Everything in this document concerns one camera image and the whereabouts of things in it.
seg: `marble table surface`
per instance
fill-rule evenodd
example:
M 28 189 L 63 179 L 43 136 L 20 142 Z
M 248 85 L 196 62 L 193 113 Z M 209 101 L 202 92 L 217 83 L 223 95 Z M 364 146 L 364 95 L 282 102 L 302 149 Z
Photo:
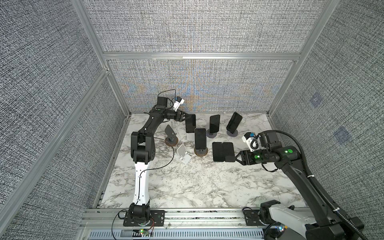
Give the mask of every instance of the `marble table surface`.
M 214 114 L 196 114 L 196 127 L 208 129 L 209 117 Z M 169 124 L 176 132 L 179 142 L 176 149 L 185 144 L 191 161 L 185 165 L 176 157 L 165 168 L 150 170 L 149 196 L 151 208 L 222 208 L 259 207 L 260 203 L 276 199 L 282 204 L 305 207 L 299 191 L 283 174 L 265 171 L 260 164 L 242 166 L 237 162 L 213 162 L 212 142 L 232 142 L 235 155 L 248 149 L 241 140 L 246 132 L 262 132 L 271 129 L 265 114 L 242 114 L 237 137 L 227 135 L 226 126 L 232 114 L 221 114 L 220 131 L 213 139 L 207 138 L 208 154 L 194 154 L 194 142 L 187 141 L 185 122 L 171 120 L 158 127 L 155 137 L 165 138 L 165 127 Z M 135 186 L 135 167 L 131 158 L 131 133 L 138 131 L 147 121 L 148 114 L 133 114 L 128 125 L 119 155 L 109 179 L 101 208 L 128 208 L 132 203 Z M 155 139 L 156 156 L 153 168 L 166 165 L 172 158 L 171 147 Z M 275 169 L 273 163 L 265 165 Z

